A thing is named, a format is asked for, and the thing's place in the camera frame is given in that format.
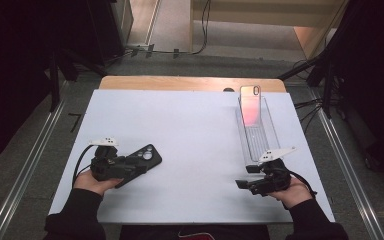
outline black cable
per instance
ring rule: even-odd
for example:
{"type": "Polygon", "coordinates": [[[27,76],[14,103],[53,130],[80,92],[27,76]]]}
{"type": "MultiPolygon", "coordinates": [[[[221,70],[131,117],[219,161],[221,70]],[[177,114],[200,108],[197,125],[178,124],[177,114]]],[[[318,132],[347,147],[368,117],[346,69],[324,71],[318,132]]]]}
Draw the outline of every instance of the black cable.
{"type": "Polygon", "coordinates": [[[311,196],[316,199],[316,194],[317,192],[313,191],[313,189],[311,188],[311,185],[310,183],[301,175],[299,175],[298,173],[296,172],[293,172],[287,168],[270,168],[270,171],[279,171],[279,172],[286,172],[290,175],[293,175],[294,177],[296,177],[298,180],[300,180],[302,183],[304,183],[307,188],[308,188],[308,191],[310,192],[311,196]]]}
{"type": "Polygon", "coordinates": [[[319,109],[317,109],[318,107],[320,107],[320,105],[318,105],[317,107],[315,107],[313,110],[311,110],[309,113],[307,113],[303,118],[301,118],[299,121],[302,123],[307,117],[309,117],[311,114],[313,114],[315,111],[318,111],[319,109]]]}
{"type": "Polygon", "coordinates": [[[310,191],[310,194],[311,196],[316,199],[316,194],[317,192],[313,191],[313,189],[311,188],[310,186],[310,183],[307,182],[307,180],[305,180],[304,177],[302,177],[301,175],[299,175],[298,173],[295,173],[295,172],[292,172],[291,170],[288,170],[289,174],[293,175],[294,177],[298,178],[301,182],[303,182],[307,188],[308,188],[308,191],[310,191]]]}
{"type": "Polygon", "coordinates": [[[202,11],[202,17],[201,17],[201,25],[202,25],[202,31],[204,33],[204,43],[201,46],[201,49],[198,50],[197,52],[169,52],[169,51],[149,51],[149,50],[143,50],[143,49],[132,49],[129,48],[130,50],[133,51],[138,51],[138,52],[144,52],[144,53],[162,53],[162,54],[186,54],[186,55],[196,55],[201,53],[206,47],[207,47],[207,39],[208,39],[208,21],[210,19],[210,10],[211,10],[211,0],[207,0],[205,3],[204,10],[202,11]]]}
{"type": "Polygon", "coordinates": [[[310,120],[307,122],[307,126],[305,126],[304,134],[307,132],[308,126],[310,126],[311,121],[313,121],[314,117],[316,116],[317,112],[322,109],[322,105],[317,106],[314,110],[313,116],[311,116],[310,120]]]}
{"type": "Polygon", "coordinates": [[[90,164],[87,165],[86,167],[82,168],[82,170],[80,170],[77,174],[76,174],[76,179],[79,177],[79,175],[84,171],[86,170],[88,167],[90,167],[90,164]]]}
{"type": "MultiPolygon", "coordinates": [[[[306,59],[304,59],[304,60],[299,60],[299,61],[297,61],[297,62],[294,63],[294,65],[292,66],[292,69],[295,69],[295,66],[296,66],[298,63],[300,63],[300,62],[308,63],[306,59]]],[[[300,79],[302,79],[302,80],[307,80],[307,78],[305,78],[305,77],[301,77],[300,75],[298,75],[298,73],[295,74],[295,75],[296,75],[297,77],[299,77],[300,79]]]]}
{"type": "Polygon", "coordinates": [[[74,182],[76,181],[77,179],[77,170],[79,169],[79,166],[80,166],[80,162],[82,161],[83,159],[83,156],[86,154],[86,152],[92,147],[93,145],[89,145],[85,148],[85,150],[83,150],[82,154],[80,155],[79,157],[79,160],[77,160],[77,164],[76,164],[76,167],[74,168],[74,173],[73,173],[73,181],[71,183],[71,187],[74,186],[74,182]]]}
{"type": "Polygon", "coordinates": [[[210,10],[211,10],[211,0],[208,0],[207,3],[205,4],[204,11],[202,12],[202,17],[201,17],[201,25],[202,25],[202,32],[204,33],[204,43],[202,44],[201,49],[198,52],[194,52],[192,54],[199,54],[204,49],[207,47],[207,39],[208,39],[208,19],[210,19],[210,10]],[[204,28],[204,15],[205,15],[205,10],[207,9],[208,6],[208,11],[207,11],[207,22],[205,24],[204,28]]]}

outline transparent box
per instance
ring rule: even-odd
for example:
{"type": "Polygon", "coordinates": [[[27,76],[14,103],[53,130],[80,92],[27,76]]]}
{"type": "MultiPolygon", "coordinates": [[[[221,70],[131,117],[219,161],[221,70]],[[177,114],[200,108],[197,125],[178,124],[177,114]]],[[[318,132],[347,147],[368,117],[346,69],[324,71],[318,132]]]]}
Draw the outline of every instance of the transparent box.
{"type": "Polygon", "coordinates": [[[279,149],[266,98],[260,86],[243,86],[236,110],[245,166],[258,165],[267,150],[279,149]]]}

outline person's arm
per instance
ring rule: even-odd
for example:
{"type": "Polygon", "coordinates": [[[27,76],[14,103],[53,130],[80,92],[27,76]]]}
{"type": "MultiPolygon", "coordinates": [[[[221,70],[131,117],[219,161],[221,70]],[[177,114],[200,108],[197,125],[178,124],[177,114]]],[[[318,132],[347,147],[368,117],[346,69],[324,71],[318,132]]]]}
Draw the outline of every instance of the person's arm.
{"type": "Polygon", "coordinates": [[[300,180],[292,178],[287,190],[269,195],[282,201],[291,213],[294,233],[286,239],[348,239],[340,224],[329,222],[307,186],[300,180]]]}
{"type": "Polygon", "coordinates": [[[45,240],[105,239],[105,232],[96,215],[105,191],[122,180],[98,182],[90,170],[81,173],[74,183],[62,211],[46,218],[45,240]]]}

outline black sleeve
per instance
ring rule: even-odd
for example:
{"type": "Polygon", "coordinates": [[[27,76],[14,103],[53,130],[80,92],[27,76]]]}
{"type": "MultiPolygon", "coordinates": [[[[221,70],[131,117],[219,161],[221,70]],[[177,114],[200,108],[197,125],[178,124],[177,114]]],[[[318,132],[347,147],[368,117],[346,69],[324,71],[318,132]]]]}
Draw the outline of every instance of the black sleeve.
{"type": "Polygon", "coordinates": [[[287,240],[348,239],[344,228],[331,223],[315,199],[304,201],[289,210],[294,221],[294,233],[287,240]]]}
{"type": "Polygon", "coordinates": [[[84,189],[72,189],[64,208],[46,218],[45,240],[104,240],[105,232],[96,218],[102,196],[84,189]]]}

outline white tabletop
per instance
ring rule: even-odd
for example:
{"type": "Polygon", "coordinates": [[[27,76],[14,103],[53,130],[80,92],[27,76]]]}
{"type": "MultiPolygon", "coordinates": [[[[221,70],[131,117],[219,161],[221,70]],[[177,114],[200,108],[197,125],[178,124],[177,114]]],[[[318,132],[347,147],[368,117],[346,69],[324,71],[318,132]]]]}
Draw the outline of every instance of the white tabletop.
{"type": "MultiPolygon", "coordinates": [[[[334,217],[288,93],[263,93],[281,148],[296,147],[283,160],[318,192],[334,217]]],[[[105,193],[98,220],[121,224],[291,222],[271,197],[238,189],[235,180],[255,180],[245,170],[235,111],[238,93],[95,90],[67,161],[50,214],[71,190],[77,159],[90,140],[114,137],[119,155],[153,144],[163,161],[119,189],[105,193]]],[[[90,164],[95,147],[84,156],[90,164]]]]}

